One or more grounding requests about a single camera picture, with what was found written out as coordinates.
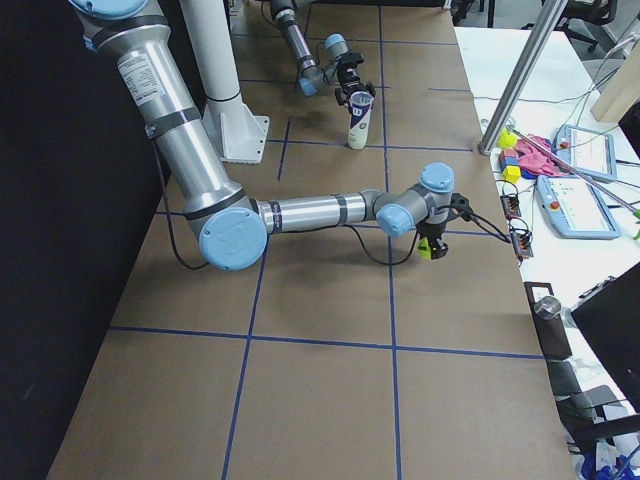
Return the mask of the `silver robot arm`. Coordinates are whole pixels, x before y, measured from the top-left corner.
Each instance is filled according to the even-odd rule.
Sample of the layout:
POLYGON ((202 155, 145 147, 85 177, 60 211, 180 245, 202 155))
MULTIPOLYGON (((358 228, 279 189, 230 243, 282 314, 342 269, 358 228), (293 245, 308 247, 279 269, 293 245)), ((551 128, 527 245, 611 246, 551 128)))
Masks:
POLYGON ((329 58, 321 66, 312 54, 296 18, 296 11, 310 1, 270 1, 270 16, 282 34, 296 62, 296 82, 304 96, 318 94, 323 87, 336 84, 335 97, 340 106, 349 104, 355 95, 365 92, 376 96, 371 82, 363 83, 358 66, 364 62, 361 53, 351 50, 341 34, 332 34, 324 41, 329 58))
POLYGON ((427 165, 416 184, 394 195, 356 193, 259 201, 232 180, 225 164, 258 163, 269 120, 244 103, 220 1, 181 5, 206 105, 195 104, 170 52, 171 29, 155 1, 77 1, 74 9, 88 49, 113 57, 184 198, 184 215, 204 259, 241 270, 263 254, 270 235, 300 233, 376 221, 396 238, 414 233, 412 247, 427 259, 447 253, 442 235, 454 216, 454 173, 427 165))

